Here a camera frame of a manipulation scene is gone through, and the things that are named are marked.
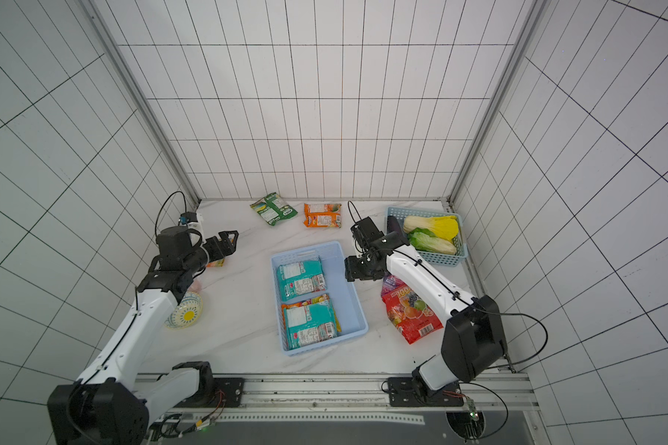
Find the teal candy bag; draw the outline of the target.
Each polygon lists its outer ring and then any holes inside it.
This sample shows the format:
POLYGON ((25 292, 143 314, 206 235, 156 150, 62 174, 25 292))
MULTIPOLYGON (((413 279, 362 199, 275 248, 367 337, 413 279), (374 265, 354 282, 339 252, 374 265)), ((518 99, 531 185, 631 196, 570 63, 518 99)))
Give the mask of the teal candy bag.
POLYGON ((295 261, 276 269, 280 298, 289 301, 307 294, 325 291, 327 283, 320 260, 295 261))
POLYGON ((335 310, 309 305, 282 311, 289 350, 299 350, 339 337, 341 327, 335 310))

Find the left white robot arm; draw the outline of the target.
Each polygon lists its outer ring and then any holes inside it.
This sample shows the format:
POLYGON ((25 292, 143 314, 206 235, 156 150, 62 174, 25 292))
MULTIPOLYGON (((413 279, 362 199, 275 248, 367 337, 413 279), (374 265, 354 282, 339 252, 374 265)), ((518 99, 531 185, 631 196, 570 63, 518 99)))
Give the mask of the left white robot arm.
POLYGON ((57 386, 48 414, 59 444, 139 444, 148 428, 181 402, 201 406, 216 394, 207 362, 181 363, 158 384, 139 392, 137 375, 158 331, 208 264, 237 250, 239 234, 206 238, 191 222, 156 237, 159 250, 135 289, 135 301, 120 326, 82 374, 57 386))

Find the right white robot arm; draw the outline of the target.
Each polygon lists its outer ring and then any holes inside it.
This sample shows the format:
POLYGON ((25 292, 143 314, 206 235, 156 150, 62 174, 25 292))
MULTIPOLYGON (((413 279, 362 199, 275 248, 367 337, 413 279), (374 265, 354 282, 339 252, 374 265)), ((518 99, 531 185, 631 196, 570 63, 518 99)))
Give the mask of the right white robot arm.
POLYGON ((476 298, 426 261, 398 232, 383 233, 367 217, 351 227, 361 252, 344 260, 345 277, 376 281, 391 274, 421 298, 443 324, 440 352, 412 372, 413 385, 428 395, 469 383, 508 354, 502 314, 488 296, 476 298))

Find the purple Fox's berries candy bag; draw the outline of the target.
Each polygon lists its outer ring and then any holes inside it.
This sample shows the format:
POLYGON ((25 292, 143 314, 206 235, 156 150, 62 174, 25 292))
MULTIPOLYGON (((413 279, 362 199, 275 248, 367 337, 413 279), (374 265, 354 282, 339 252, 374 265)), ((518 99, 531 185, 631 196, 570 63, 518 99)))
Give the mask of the purple Fox's berries candy bag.
POLYGON ((398 277, 393 276, 392 274, 388 274, 382 280, 382 292, 380 293, 380 296, 384 297, 388 294, 391 294, 392 292, 397 291, 398 289, 402 289, 405 286, 406 284, 398 277))

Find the orange Fox's fruits candy bag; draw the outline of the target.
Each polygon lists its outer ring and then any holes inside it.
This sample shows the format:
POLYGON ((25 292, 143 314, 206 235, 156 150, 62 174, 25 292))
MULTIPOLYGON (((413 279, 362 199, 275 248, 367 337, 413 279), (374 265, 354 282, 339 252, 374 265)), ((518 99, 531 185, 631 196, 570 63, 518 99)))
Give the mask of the orange Fox's fruits candy bag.
POLYGON ((289 309, 300 308, 300 307, 309 306, 309 305, 317 305, 317 304, 327 306, 328 309, 330 309, 330 311, 332 311, 332 312, 334 311, 334 305, 333 305, 333 302, 332 302, 332 298, 330 298, 330 294, 328 294, 328 293, 323 293, 321 295, 315 296, 313 298, 309 298, 307 300, 302 300, 302 301, 293 302, 293 303, 289 303, 289 304, 282 304, 281 309, 282 309, 282 311, 285 312, 286 310, 289 310, 289 309))

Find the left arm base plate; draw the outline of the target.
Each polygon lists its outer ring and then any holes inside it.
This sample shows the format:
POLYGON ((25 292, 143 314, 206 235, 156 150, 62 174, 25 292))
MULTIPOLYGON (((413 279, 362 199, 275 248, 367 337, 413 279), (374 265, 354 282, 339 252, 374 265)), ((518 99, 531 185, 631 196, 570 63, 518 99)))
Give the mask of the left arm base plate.
POLYGON ((244 378, 213 378, 199 389, 195 395, 176 404, 182 408, 238 408, 244 392, 244 378))

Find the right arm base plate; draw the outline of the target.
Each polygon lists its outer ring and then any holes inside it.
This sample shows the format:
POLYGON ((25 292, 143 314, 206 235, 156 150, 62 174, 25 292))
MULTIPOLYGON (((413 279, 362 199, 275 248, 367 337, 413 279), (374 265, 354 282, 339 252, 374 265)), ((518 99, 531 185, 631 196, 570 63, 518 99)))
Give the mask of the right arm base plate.
POLYGON ((388 396, 389 406, 394 408, 459 408, 465 402, 458 386, 431 390, 412 376, 387 378, 380 389, 388 396))

